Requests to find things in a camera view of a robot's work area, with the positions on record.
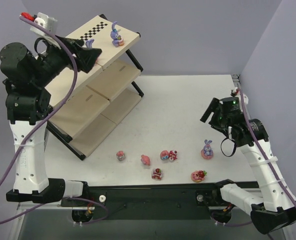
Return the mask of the purple bunny holding cupcake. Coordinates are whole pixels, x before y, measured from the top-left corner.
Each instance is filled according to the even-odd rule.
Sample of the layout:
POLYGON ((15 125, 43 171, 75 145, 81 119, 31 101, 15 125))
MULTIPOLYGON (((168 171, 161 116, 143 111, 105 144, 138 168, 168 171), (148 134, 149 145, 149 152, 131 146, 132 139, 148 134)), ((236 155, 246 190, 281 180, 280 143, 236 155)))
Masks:
POLYGON ((110 37, 112 39, 112 44, 116 48, 124 45, 124 40, 121 37, 121 35, 119 34, 119 31, 116 29, 116 24, 117 23, 118 23, 117 21, 114 21, 112 23, 111 32, 110 32, 110 37))

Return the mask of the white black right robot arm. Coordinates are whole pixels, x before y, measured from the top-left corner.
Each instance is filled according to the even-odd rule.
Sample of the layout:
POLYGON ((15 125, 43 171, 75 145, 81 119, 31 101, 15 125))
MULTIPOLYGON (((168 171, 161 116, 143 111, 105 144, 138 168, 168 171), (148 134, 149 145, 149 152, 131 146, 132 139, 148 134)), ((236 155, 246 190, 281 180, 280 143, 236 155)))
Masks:
POLYGON ((200 120, 224 134, 247 159, 262 196, 252 195, 229 179, 217 183, 218 196, 247 213, 265 235, 296 222, 296 198, 278 169, 262 122, 246 120, 240 103, 236 96, 213 98, 200 120))

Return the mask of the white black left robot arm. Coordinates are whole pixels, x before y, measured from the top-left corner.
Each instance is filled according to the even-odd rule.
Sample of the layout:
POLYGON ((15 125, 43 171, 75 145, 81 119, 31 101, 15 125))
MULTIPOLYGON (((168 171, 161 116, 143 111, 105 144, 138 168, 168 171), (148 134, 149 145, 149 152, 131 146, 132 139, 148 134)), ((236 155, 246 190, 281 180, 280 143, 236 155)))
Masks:
POLYGON ((9 202, 47 204, 80 197, 83 181, 49 178, 45 166, 44 138, 47 121, 55 109, 46 86, 65 68, 76 74, 89 73, 102 50, 84 45, 80 39, 60 38, 61 46, 47 43, 38 56, 20 42, 0 51, 1 71, 6 76, 6 108, 15 145, 16 179, 7 192, 9 202))

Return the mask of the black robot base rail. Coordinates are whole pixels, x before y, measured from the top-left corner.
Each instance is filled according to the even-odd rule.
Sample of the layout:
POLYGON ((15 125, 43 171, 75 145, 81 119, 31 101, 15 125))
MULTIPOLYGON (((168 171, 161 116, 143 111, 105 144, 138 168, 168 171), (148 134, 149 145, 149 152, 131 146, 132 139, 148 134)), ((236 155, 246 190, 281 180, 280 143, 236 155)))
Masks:
POLYGON ((108 220, 203 220, 212 212, 229 219, 237 208, 220 198, 215 183, 89 186, 84 197, 103 205, 93 218, 108 220))

